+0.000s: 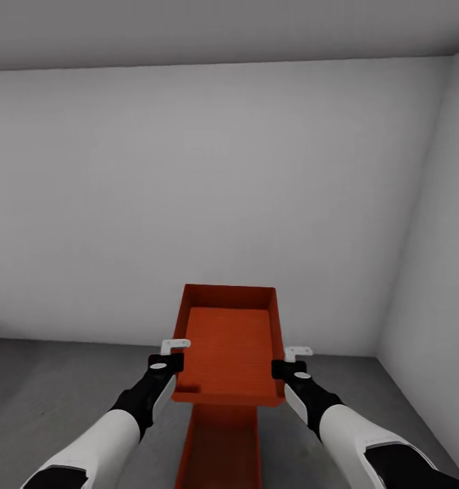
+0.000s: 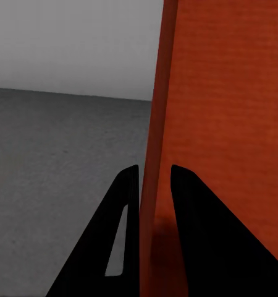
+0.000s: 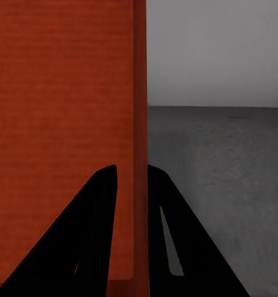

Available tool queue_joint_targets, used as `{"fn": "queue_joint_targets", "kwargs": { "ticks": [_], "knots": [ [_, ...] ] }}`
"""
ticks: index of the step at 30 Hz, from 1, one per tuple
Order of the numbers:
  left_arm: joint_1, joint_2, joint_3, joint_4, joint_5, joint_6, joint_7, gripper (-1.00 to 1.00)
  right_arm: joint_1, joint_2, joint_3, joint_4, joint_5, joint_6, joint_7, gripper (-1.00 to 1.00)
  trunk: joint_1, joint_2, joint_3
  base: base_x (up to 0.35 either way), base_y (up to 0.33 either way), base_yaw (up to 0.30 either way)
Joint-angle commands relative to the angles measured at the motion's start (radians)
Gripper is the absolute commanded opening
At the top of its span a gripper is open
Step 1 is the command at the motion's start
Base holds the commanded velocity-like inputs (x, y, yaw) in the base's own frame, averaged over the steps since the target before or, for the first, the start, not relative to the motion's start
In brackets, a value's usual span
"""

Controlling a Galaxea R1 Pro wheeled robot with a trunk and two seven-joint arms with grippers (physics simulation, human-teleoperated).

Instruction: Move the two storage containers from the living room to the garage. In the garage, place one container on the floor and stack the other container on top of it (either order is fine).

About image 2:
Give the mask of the storage box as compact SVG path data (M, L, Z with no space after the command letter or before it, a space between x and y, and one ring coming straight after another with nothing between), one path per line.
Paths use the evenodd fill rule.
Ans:
M140 297L190 297L172 165L193 171L278 260L278 0L164 0Z

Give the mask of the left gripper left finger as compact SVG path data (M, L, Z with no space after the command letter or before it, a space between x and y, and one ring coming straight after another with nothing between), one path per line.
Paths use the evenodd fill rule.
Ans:
M123 273L104 276L128 204ZM121 171L46 297L140 297L139 166Z

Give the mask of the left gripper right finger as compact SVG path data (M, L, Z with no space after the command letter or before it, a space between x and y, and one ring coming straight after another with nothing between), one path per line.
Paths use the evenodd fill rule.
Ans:
M278 260L193 171L171 193L190 297L278 297Z

